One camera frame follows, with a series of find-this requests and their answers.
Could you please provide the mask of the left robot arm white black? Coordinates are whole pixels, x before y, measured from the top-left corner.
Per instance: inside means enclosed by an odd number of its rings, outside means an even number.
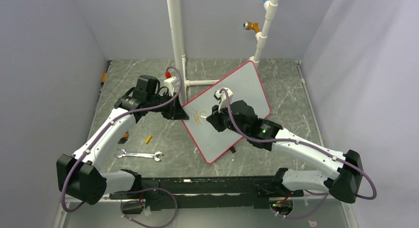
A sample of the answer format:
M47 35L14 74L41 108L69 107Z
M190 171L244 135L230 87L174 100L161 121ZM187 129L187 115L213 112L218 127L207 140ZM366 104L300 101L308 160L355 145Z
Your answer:
M148 112L161 113L168 120L187 120L178 95L183 80L166 73L160 82L156 77L141 75L114 104L110 115L95 134L72 155L61 155L57 162L61 203L69 195L82 203L94 205L108 193L123 192L129 198L141 194L141 175L128 169L102 174L99 169L125 133Z

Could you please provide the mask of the yellow marker cap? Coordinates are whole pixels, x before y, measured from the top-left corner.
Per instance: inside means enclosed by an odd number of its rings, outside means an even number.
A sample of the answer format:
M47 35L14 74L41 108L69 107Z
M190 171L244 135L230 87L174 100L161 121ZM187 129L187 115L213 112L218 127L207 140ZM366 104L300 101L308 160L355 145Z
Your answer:
M146 140L145 140L145 143L146 144L148 144L149 142L150 142L150 140L152 139L152 135L149 135L147 138L146 138Z

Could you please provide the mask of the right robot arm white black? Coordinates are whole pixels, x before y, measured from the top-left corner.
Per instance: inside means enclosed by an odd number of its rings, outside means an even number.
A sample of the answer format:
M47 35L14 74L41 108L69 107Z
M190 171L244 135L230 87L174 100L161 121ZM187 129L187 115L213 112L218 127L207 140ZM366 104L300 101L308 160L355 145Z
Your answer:
M307 141L278 123L259 118L243 100L221 110L217 105L213 106L206 121L218 132L228 129L242 135L256 148L284 152L314 166L313 171L302 172L279 169L272 182L272 189L278 196L305 189L327 192L350 204L360 197L363 167L356 151L343 153Z

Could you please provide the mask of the pink framed whiteboard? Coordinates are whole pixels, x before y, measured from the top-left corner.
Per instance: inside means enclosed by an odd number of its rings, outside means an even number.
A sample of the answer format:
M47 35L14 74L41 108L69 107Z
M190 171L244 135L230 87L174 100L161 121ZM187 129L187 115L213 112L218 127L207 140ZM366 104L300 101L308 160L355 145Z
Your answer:
M229 129L217 132L210 123L200 117L200 115L210 116L212 107L218 105L214 93L223 87L233 92L231 103L243 100L254 109L259 118L266 118L271 112L257 69L252 61L247 61L185 103L183 109L188 114L189 120L184 120L183 124L208 164L216 161L242 138L241 135Z

